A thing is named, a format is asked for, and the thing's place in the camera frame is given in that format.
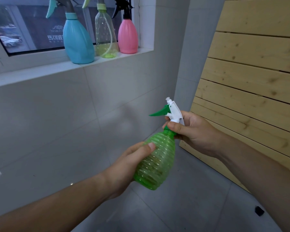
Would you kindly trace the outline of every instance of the forearm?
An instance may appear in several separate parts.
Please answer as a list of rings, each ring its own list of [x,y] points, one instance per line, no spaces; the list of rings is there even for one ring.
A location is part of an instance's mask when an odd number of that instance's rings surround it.
[[[290,232],[290,170],[228,135],[223,137],[218,158],[281,229]]]
[[[108,192],[103,174],[95,175],[0,216],[0,232],[71,231],[105,201]]]

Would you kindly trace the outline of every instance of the window glass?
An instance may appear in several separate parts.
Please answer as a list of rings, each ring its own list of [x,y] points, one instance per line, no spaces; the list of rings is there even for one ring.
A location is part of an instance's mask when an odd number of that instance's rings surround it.
[[[84,0],[72,1],[79,21],[95,41],[95,16],[97,0],[90,2],[87,10],[82,9]],[[112,16],[114,0],[105,0],[107,12]],[[0,0],[0,41],[9,55],[30,53],[35,50],[63,48],[63,27],[66,21],[65,9],[59,6],[46,19],[49,0]],[[116,37],[121,24],[121,14],[113,19]]]

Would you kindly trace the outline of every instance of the blue spray bottle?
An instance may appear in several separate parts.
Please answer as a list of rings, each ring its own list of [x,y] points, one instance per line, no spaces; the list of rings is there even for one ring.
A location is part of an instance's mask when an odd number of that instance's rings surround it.
[[[95,49],[89,33],[78,21],[71,0],[49,0],[46,18],[49,18],[58,3],[66,8],[66,23],[63,28],[63,44],[71,62],[76,64],[91,63],[95,60]]]

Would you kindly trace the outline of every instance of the person's left hand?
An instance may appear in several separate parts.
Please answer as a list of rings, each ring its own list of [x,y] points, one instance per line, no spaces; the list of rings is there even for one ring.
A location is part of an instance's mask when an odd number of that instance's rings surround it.
[[[129,147],[115,163],[101,173],[109,189],[107,199],[118,197],[126,190],[133,181],[137,165],[155,149],[154,143],[144,145],[144,142],[139,142]]]

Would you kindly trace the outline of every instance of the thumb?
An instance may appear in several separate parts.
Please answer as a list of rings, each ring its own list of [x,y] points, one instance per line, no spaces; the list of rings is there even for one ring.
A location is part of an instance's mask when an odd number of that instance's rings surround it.
[[[184,135],[187,137],[189,137],[189,133],[191,132],[191,130],[188,126],[184,126],[180,123],[170,121],[167,124],[167,126],[170,130],[174,131],[175,133],[178,133],[178,134],[181,134],[181,135]]]
[[[151,142],[149,144],[141,146],[137,151],[135,151],[131,155],[128,155],[128,158],[130,158],[131,161],[138,164],[147,156],[149,156],[155,149],[156,145]]]

